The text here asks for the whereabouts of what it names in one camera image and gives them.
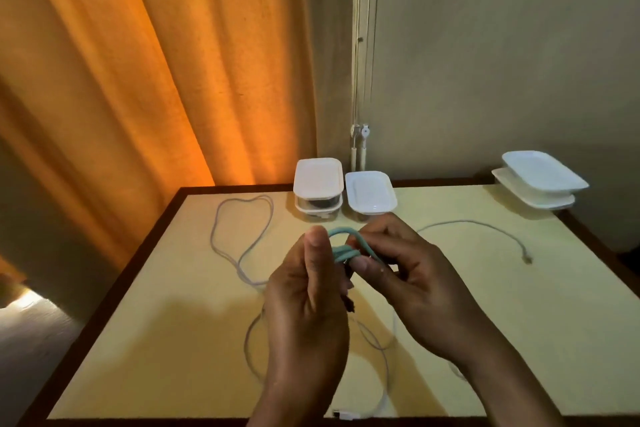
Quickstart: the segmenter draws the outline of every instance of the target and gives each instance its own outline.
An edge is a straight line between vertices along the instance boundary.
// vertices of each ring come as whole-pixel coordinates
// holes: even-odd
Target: yellow table surface
[[[273,221],[243,264],[255,280],[268,278],[310,226],[292,193],[268,194]],[[485,227],[461,223],[422,234],[442,248],[562,413],[640,411],[640,300],[561,221],[525,208],[497,186],[397,188],[396,194],[396,213],[415,229],[478,220],[525,243],[532,265],[524,264],[514,241]],[[255,195],[186,198],[49,418],[250,415],[261,385],[245,365],[243,340],[262,295],[211,251],[209,233],[222,200]],[[226,204],[216,245],[238,257],[267,218],[264,202]],[[324,225],[362,223],[341,213]],[[354,282],[356,317],[386,343],[387,302],[359,278]],[[381,415],[484,415],[468,383],[398,324],[398,342],[388,351],[390,399]],[[366,412],[382,391],[383,359],[350,325],[351,352],[332,407]],[[264,371],[264,323],[250,350]]]

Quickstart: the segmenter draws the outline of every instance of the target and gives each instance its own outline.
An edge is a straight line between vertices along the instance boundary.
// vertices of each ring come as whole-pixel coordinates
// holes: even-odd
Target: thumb
[[[309,277],[308,295],[316,304],[330,293],[338,293],[333,252],[324,227],[311,227],[305,233],[305,267]]]
[[[371,257],[363,255],[354,257],[349,261],[349,266],[370,286],[385,296],[391,305],[406,294],[404,282],[396,277],[393,270]]]

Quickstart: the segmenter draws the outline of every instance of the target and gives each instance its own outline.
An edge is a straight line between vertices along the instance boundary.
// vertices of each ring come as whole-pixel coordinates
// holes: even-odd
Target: hand
[[[506,342],[447,257],[396,215],[382,215],[360,233],[381,259],[397,264],[399,272],[370,257],[356,257],[349,265],[387,298],[426,349],[467,368]],[[358,248],[354,237],[347,243]]]
[[[269,278],[269,364],[250,425],[300,425],[324,415],[349,352],[347,312],[323,227],[312,227]]]

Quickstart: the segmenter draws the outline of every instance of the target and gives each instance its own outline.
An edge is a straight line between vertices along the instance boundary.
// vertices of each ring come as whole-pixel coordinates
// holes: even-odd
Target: person's left hand
[[[300,425],[331,404],[349,352],[347,311],[323,227],[293,245],[265,292],[269,364],[249,425]]]

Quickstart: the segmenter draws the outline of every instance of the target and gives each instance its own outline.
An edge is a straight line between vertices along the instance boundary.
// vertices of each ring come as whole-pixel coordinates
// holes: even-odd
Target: green cord
[[[334,228],[332,230],[329,230],[329,236],[330,237],[332,237],[334,235],[340,235],[342,233],[346,233],[348,235],[352,235],[352,236],[356,237],[356,240],[358,241],[360,246],[362,246],[364,248],[364,250],[367,253],[369,253],[369,255],[372,256],[372,258],[376,259],[381,264],[384,264],[384,262],[382,260],[380,260],[380,257],[378,255],[376,255],[376,252],[374,252],[371,249],[371,247],[369,246],[369,244],[365,241],[365,239],[362,238],[362,235],[360,235],[360,233],[358,233],[353,228],[350,228],[350,227],[337,227],[337,228]],[[360,250],[356,250],[355,248],[351,248],[349,245],[333,246],[331,249],[333,251],[333,261],[336,262],[336,263],[346,262],[348,260],[351,260],[353,257],[358,257],[359,255],[362,255],[362,253],[360,253]]]

